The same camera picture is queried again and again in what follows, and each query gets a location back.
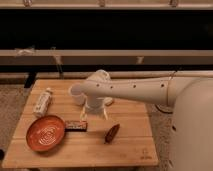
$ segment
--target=hole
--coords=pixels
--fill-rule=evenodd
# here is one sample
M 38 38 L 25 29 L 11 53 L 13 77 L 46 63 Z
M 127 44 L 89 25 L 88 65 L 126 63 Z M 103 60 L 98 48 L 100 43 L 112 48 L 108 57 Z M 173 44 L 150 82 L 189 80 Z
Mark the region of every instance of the hole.
M 173 168 L 174 166 L 173 166 L 173 163 L 172 163 L 172 161 L 171 160 L 169 160 L 169 166 L 171 167 L 171 168 Z
M 172 125 L 172 130 L 175 131 L 175 132 L 177 131 L 177 129 L 174 125 Z
M 0 160 L 4 159 L 4 151 L 0 149 Z

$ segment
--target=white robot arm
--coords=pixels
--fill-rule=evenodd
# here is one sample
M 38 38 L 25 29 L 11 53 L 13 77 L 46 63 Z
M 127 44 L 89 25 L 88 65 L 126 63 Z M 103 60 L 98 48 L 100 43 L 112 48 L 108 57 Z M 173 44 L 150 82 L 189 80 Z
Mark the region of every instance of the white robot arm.
M 103 106 L 104 97 L 173 106 L 169 171 L 213 170 L 213 78 L 111 81 L 99 70 L 81 88 L 91 109 Z

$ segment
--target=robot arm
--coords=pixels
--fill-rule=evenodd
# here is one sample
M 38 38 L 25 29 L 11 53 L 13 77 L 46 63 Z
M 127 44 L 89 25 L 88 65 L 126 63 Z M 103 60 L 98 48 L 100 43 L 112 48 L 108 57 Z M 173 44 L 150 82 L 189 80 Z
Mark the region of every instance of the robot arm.
M 94 104 L 97 98 L 116 97 L 173 106 L 178 94 L 197 79 L 162 77 L 111 81 L 107 72 L 99 70 L 84 81 L 82 91 L 88 96 L 88 104 Z

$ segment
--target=cable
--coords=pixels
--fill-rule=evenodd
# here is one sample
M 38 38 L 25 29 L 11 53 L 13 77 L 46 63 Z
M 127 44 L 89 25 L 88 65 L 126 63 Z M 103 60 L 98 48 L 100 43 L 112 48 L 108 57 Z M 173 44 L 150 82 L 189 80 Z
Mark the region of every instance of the cable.
M 168 112 L 168 111 L 164 111 L 164 110 L 160 109 L 160 107 L 159 107 L 158 105 L 155 105 L 155 107 L 156 107 L 156 109 L 157 109 L 158 111 L 160 111 L 161 113 L 164 113 L 164 114 L 172 114 L 172 113 L 173 113 L 173 112 Z

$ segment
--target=cylindrical container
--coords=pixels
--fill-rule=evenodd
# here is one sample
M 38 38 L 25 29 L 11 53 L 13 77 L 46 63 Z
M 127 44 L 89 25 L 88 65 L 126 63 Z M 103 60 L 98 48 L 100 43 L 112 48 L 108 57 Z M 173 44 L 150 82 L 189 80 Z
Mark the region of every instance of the cylindrical container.
M 37 117 L 42 117 L 46 114 L 48 105 L 52 98 L 52 91 L 50 88 L 47 88 L 40 96 L 36 102 L 33 113 Z
M 74 100 L 75 104 L 77 104 L 79 106 L 84 105 L 86 97 L 85 97 L 84 93 L 82 92 L 80 83 L 73 84 L 69 88 L 68 93 Z

